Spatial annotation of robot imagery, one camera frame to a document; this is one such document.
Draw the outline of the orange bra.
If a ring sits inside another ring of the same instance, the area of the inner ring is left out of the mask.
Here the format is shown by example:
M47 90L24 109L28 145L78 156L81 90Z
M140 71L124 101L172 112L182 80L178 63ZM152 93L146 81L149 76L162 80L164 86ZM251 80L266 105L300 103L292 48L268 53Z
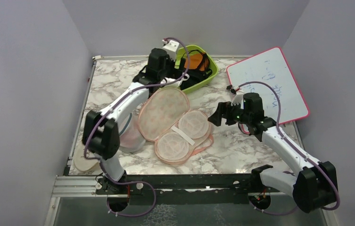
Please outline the orange bra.
M185 60L184 68L189 70L198 70L201 72L205 72L210 67L210 59L206 52L201 52L198 49L190 50L189 53L189 60L186 59L186 54L184 54L181 60Z

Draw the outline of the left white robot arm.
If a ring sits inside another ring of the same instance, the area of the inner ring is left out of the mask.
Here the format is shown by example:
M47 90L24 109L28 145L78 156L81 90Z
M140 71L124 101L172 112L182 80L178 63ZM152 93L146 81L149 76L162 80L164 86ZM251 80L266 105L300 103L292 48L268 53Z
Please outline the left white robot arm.
M121 193L126 187L123 178L126 171L116 153L120 147L119 125L164 84L162 81L172 73L175 61L172 54L163 48L154 48L147 65L133 78L128 89L102 111L89 111L86 115L82 143L84 158L87 152L94 154L104 175L109 179L108 187Z

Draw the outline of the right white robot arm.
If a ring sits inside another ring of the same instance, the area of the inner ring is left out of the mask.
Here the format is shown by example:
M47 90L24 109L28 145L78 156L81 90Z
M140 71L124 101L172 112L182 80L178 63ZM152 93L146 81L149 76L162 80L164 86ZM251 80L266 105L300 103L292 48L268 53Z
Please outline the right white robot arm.
M266 187L283 192L293 198L305 213L315 209L329 209L340 204L336 169L329 162L321 162L306 153L291 140L273 118L266 117L262 98L258 93L236 95L231 102L220 102L208 121L220 126L244 124L250 135L271 148L290 167L292 174L279 172L271 165L251 172L250 187L257 192Z

